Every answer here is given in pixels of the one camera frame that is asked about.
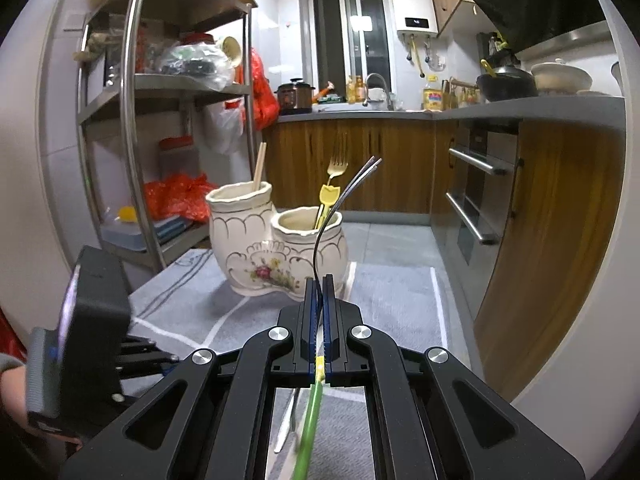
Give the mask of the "person's left hand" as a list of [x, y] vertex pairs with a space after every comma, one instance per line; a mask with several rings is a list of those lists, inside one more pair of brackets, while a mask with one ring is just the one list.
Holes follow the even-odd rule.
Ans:
[[29, 434], [71, 443], [78, 448], [82, 447], [79, 439], [64, 437], [60, 434], [47, 434], [29, 425], [26, 410], [26, 367], [14, 367], [1, 373], [1, 406], [9, 418]]

